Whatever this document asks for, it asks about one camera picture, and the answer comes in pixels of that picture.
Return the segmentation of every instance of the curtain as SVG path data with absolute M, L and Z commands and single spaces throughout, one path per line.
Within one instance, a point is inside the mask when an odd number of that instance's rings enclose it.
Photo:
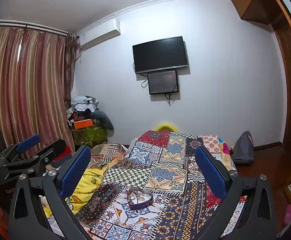
M 0 129 L 7 145 L 39 134 L 27 157 L 57 138 L 74 152 L 64 105 L 65 43 L 51 33 L 0 27 Z
M 64 75 L 64 91 L 65 91 L 65 108 L 71 107 L 71 90 L 75 79 L 76 52 L 78 49 L 77 38 L 74 33 L 69 33 L 66 38 L 65 52 L 65 75 Z

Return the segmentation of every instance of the curtain rod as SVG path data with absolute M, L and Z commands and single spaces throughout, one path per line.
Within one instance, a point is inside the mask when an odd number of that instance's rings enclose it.
M 55 33 L 55 34 L 59 34 L 59 35 L 63 35 L 63 36 L 67 36 L 68 32 L 63 31 L 63 30 L 59 30 L 59 29 L 55 29 L 55 28 L 51 28 L 48 26 L 44 26 L 44 25 L 39 25 L 39 24 L 35 24 L 35 23 L 27 23 L 27 22 L 21 22 L 21 21 L 11 21 L 11 20 L 0 20 L 0 26 L 13 26 L 13 27 L 22 27 L 22 28 L 29 28 L 29 29 L 34 29 L 34 30 L 39 30 L 39 31 L 47 31 L 50 33 Z

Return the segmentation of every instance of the air conditioner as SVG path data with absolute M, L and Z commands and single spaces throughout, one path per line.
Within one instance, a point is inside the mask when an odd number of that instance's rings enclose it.
M 87 50 L 119 35 L 119 21 L 117 19 L 112 19 L 80 35 L 81 49 Z

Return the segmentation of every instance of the orange box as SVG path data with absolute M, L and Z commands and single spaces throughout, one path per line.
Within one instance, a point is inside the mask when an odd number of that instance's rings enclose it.
M 92 119 L 86 119 L 86 120 L 75 122 L 76 129 L 80 129 L 80 128 L 84 128 L 84 127 L 88 127 L 92 125 L 93 125 Z

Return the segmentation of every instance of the yellow blanket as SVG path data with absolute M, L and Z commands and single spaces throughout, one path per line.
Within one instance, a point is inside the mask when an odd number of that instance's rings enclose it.
M 76 214 L 92 197 L 93 192 L 101 184 L 103 170 L 100 169 L 86 169 L 82 175 L 75 191 L 71 197 L 65 199 L 73 214 Z M 52 212 L 46 200 L 42 200 L 44 213 L 47 217 L 52 216 Z

